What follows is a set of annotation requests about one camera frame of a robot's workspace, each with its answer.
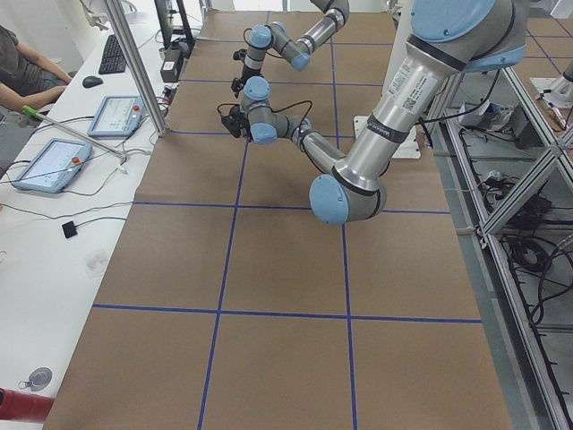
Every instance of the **person's arm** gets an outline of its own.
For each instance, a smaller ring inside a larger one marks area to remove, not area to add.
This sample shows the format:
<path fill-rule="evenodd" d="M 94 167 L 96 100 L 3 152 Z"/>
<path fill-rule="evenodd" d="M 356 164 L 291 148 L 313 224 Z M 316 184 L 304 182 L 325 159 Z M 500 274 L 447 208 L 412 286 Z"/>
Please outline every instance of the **person's arm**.
<path fill-rule="evenodd" d="M 72 80 L 72 77 L 68 73 L 64 72 L 59 65 L 54 63 L 44 54 L 38 52 L 33 47 L 30 47 L 23 42 L 19 42 L 18 45 L 16 45 L 16 49 L 28 61 L 37 65 L 40 69 L 53 73 L 65 83 L 70 83 Z"/>
<path fill-rule="evenodd" d="M 65 90 L 65 85 L 22 97 L 16 91 L 0 83 L 0 105 L 16 112 L 22 112 L 24 105 L 40 109 L 57 100 Z"/>

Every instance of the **tablet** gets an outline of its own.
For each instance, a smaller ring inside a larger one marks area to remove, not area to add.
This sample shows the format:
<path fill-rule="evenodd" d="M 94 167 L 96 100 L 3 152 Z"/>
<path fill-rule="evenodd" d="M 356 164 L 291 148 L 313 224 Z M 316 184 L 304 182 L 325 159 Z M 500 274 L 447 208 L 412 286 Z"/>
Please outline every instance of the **tablet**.
<path fill-rule="evenodd" d="M 25 191 L 59 193 L 90 158 L 91 143 L 52 139 L 12 182 Z"/>
<path fill-rule="evenodd" d="M 143 100 L 139 96 L 107 96 L 99 105 L 88 136 L 103 139 L 125 138 L 141 121 Z"/>

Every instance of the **computer mouse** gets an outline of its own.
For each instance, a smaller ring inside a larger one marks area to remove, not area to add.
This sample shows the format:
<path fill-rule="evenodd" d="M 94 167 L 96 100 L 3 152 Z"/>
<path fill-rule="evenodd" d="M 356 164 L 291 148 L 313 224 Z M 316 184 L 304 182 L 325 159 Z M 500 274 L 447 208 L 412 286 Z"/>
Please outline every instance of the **computer mouse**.
<path fill-rule="evenodd" d="M 83 85 L 83 88 L 95 87 L 96 85 L 100 85 L 101 83 L 104 83 L 104 81 L 99 76 L 86 76 L 85 78 L 83 78 L 83 81 L 81 81 L 81 85 Z"/>

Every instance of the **keyboard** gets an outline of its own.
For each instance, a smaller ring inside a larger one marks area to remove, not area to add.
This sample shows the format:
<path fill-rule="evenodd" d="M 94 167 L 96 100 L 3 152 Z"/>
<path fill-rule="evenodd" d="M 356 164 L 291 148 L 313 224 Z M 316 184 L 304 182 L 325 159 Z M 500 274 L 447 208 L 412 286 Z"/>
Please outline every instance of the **keyboard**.
<path fill-rule="evenodd" d="M 125 57 L 115 34 L 107 36 L 104 53 L 101 56 L 99 74 L 123 73 L 125 72 Z"/>

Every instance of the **red cylinder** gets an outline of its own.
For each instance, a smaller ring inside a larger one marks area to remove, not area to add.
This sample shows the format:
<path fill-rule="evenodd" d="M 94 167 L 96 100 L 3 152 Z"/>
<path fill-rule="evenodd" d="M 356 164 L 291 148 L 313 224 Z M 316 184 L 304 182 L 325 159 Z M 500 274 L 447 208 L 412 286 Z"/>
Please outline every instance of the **red cylinder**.
<path fill-rule="evenodd" d="M 43 423 L 54 399 L 0 388 L 0 419 Z"/>

